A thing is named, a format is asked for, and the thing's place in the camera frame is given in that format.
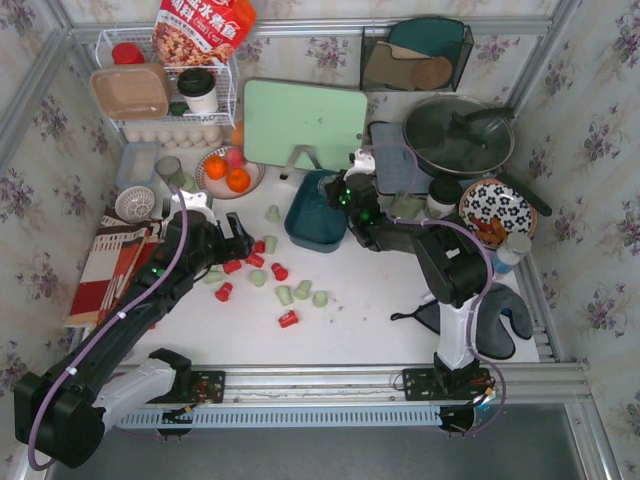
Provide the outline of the green capsule tall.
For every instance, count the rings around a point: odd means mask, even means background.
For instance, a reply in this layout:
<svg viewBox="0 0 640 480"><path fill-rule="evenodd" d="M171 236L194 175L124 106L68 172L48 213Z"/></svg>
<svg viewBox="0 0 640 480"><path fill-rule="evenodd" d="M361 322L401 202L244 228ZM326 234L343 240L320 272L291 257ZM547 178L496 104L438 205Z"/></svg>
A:
<svg viewBox="0 0 640 480"><path fill-rule="evenodd" d="M282 306L288 306L293 303L293 296L289 286L278 286L276 288L276 295Z"/></svg>

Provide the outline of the teal storage basket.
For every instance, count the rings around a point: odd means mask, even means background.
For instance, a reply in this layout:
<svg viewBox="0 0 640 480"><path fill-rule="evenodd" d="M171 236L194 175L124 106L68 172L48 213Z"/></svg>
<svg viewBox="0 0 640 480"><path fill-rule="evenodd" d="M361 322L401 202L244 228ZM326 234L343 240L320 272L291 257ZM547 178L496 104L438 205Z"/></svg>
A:
<svg viewBox="0 0 640 480"><path fill-rule="evenodd" d="M319 253L331 253L340 246L347 230L345 213L331 208L317 190L321 177L334 174L314 170L304 176L284 220L285 231L295 245Z"/></svg>

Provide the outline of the green capsule top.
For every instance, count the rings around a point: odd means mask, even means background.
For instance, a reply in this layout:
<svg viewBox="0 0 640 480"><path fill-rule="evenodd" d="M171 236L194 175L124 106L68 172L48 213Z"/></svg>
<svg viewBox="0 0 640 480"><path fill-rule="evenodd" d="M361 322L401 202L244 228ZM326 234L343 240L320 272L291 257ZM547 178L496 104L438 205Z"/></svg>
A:
<svg viewBox="0 0 640 480"><path fill-rule="evenodd" d="M279 207L276 205L271 205L265 214L265 218L269 222L279 222L281 220Z"/></svg>

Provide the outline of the grey microfibre glove cloth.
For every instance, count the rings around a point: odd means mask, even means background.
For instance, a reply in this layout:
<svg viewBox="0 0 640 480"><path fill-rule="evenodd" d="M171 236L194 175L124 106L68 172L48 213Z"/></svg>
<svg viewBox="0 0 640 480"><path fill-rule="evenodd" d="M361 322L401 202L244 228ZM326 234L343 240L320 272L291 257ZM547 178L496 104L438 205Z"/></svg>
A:
<svg viewBox="0 0 640 480"><path fill-rule="evenodd" d="M522 340L533 336L533 324L528 307L509 286L494 283L477 311L476 348L485 357L507 360L515 355L516 346L501 318L510 321L511 330ZM411 313L393 313L391 321L412 318L431 332L440 333L440 308L436 300L420 305Z"/></svg>

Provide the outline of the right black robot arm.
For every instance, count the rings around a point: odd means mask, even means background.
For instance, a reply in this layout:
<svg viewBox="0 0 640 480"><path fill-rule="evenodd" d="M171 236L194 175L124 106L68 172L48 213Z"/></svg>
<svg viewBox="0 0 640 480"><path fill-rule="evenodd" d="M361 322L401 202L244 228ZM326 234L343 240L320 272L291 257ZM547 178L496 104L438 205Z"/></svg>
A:
<svg viewBox="0 0 640 480"><path fill-rule="evenodd" d="M480 369L472 338L477 309L492 281L488 254L456 213L420 221L382 210L374 186L375 159L365 149L325 184L328 205L342 211L359 245L374 252L413 254L439 311L435 391L445 397L471 386Z"/></svg>

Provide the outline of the clear plastic cup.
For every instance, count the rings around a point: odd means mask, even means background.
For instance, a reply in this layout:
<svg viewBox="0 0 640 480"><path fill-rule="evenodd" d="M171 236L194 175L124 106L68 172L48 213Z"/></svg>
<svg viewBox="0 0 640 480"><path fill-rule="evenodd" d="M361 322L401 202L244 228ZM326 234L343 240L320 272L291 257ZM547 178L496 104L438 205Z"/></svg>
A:
<svg viewBox="0 0 640 480"><path fill-rule="evenodd" d="M321 177L317 183L318 194L325 200L330 196L330 190L333 188L337 179L337 175L326 175Z"/></svg>

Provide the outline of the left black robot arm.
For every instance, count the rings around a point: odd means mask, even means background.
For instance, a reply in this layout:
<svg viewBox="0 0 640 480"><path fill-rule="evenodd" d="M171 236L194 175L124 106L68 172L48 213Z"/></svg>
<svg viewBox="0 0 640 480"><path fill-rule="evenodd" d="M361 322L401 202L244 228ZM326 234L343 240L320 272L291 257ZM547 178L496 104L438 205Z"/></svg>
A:
<svg viewBox="0 0 640 480"><path fill-rule="evenodd" d="M82 465L120 418L184 385L189 363L165 351L132 374L116 378L113 373L138 340L193 289L199 274L246 259L254 239L235 212L226 216L232 234L225 236L208 206L188 208L181 191L173 199L179 209L164 240L106 319L44 374L26 372L15 384L15 437L26 445L32 470L56 462Z"/></svg>

